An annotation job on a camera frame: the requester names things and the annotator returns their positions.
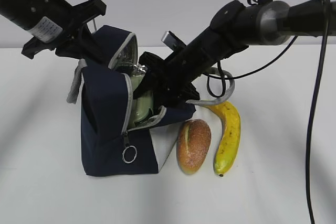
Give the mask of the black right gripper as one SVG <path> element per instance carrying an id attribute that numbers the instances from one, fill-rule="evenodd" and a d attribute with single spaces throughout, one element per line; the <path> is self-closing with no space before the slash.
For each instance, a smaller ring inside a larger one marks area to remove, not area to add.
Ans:
<path id="1" fill-rule="evenodd" d="M 208 68 L 228 54 L 225 44 L 186 46 L 166 59 L 145 51 L 139 63 L 147 67 L 146 74 L 133 97 L 139 98 L 153 91 L 153 108 L 157 112 L 161 106 L 177 107 L 187 100 L 198 100 L 200 95 L 191 88 L 191 83 Z"/>

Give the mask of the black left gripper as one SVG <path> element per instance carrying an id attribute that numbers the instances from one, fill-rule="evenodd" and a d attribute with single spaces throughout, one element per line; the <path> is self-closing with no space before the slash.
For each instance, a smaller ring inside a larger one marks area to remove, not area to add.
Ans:
<path id="1" fill-rule="evenodd" d="M 107 66 L 108 33 L 106 26 L 92 33 L 87 23 L 106 13 L 102 0 L 89 0 L 71 6 L 65 0 L 43 0 L 42 12 L 37 11 L 29 18 L 37 17 L 36 23 L 27 31 L 33 38 L 24 44 L 22 54 L 33 59 L 43 50 L 55 51 L 56 56 L 73 59 L 90 59 Z"/>

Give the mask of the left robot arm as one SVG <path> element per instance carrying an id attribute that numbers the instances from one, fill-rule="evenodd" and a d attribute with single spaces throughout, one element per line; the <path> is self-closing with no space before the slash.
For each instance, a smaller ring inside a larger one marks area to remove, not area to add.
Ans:
<path id="1" fill-rule="evenodd" d="M 1 16 L 32 35 L 22 48 L 22 55 L 29 59 L 50 50 L 59 57 L 106 63 L 107 58 L 87 25 L 105 15 L 106 9 L 102 0 L 75 6 L 66 0 L 1 0 Z"/>

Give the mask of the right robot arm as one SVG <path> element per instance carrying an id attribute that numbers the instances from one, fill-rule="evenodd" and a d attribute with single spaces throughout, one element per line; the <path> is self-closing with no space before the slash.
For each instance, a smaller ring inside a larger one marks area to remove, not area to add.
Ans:
<path id="1" fill-rule="evenodd" d="M 168 31 L 162 41 L 172 53 L 165 59 L 145 52 L 139 63 L 146 74 L 133 96 L 152 91 L 155 106 L 199 101 L 192 82 L 208 74 L 219 61 L 250 45 L 276 46 L 292 36 L 335 35 L 335 2 L 309 0 L 290 6 L 283 1 L 258 0 L 245 6 L 234 0 L 222 7 L 210 25 L 189 44 Z"/>

